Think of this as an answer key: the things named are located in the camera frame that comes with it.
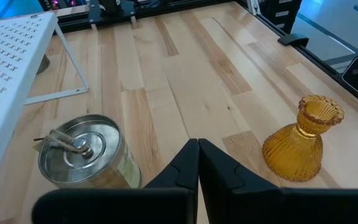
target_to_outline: lid handle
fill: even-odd
[[[52,136],[54,133],[58,134],[57,138]],[[58,143],[64,150],[81,154],[85,158],[90,158],[93,155],[91,146],[83,138],[74,139],[73,137],[61,131],[52,129],[45,139],[54,141]]]

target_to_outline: metal canister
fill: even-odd
[[[138,188],[139,166],[118,125],[101,115],[75,118],[40,145],[39,169],[57,187]]]

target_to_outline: vase rim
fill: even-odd
[[[316,118],[315,116],[310,115],[306,111],[306,106],[311,101],[325,101],[326,103],[330,103],[335,108],[337,116],[334,116],[333,118],[331,118],[329,120],[323,120],[323,119],[319,119],[319,118]],[[325,96],[319,96],[319,95],[305,96],[299,101],[298,108],[300,110],[300,113],[303,113],[308,119],[310,119],[313,122],[318,123],[318,124],[334,126],[336,124],[339,124],[344,119],[344,111],[343,111],[342,107],[339,106],[338,103],[336,103],[332,99],[327,98]]]

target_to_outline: ribbed glass vase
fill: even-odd
[[[292,181],[312,179],[321,168],[321,134],[344,118],[342,108],[325,96],[306,96],[299,102],[296,123],[269,136],[262,147],[267,165],[280,177]]]

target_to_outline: butcher block countertop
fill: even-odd
[[[358,188],[358,100],[237,3],[149,17],[136,24],[66,34],[89,92],[24,108],[0,166],[0,223],[30,223],[34,202],[56,189],[39,171],[33,139],[84,114],[103,114],[124,132],[153,179],[189,138],[206,138],[275,185]],[[75,88],[81,80],[59,39],[31,96]],[[307,182],[277,177],[261,145],[296,121],[298,102],[324,95],[345,111],[323,134],[323,168]],[[207,223],[200,194],[199,223]]]

